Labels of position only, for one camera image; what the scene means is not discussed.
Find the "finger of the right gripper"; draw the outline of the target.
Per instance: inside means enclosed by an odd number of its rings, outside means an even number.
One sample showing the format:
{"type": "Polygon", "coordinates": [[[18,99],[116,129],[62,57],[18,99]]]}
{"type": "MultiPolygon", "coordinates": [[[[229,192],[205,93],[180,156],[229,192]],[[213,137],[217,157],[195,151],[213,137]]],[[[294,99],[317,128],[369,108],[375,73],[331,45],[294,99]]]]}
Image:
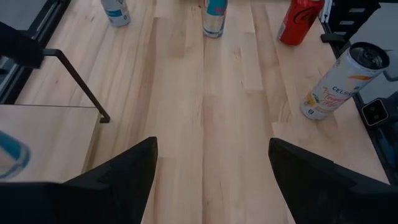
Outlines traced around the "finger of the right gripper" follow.
{"type": "Polygon", "coordinates": [[[30,68],[40,68],[44,52],[40,43],[1,22],[1,56],[30,68]]]}

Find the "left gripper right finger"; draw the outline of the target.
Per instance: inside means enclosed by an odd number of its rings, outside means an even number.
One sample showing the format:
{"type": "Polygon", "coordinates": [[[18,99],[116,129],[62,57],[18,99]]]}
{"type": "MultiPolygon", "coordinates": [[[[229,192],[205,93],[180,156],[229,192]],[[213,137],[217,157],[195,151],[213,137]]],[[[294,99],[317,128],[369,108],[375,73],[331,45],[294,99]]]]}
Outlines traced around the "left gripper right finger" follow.
{"type": "Polygon", "coordinates": [[[397,187],[279,138],[268,150],[295,223],[397,224],[397,187]]]}

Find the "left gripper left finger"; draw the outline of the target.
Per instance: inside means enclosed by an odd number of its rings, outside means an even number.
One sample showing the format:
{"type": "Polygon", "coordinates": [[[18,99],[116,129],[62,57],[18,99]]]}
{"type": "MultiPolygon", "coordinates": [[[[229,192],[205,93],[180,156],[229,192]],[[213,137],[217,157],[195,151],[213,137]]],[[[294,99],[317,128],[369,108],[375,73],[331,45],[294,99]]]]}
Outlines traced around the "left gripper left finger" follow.
{"type": "Polygon", "coordinates": [[[64,183],[3,183],[1,224],[140,223],[157,158],[152,136],[64,183]]]}

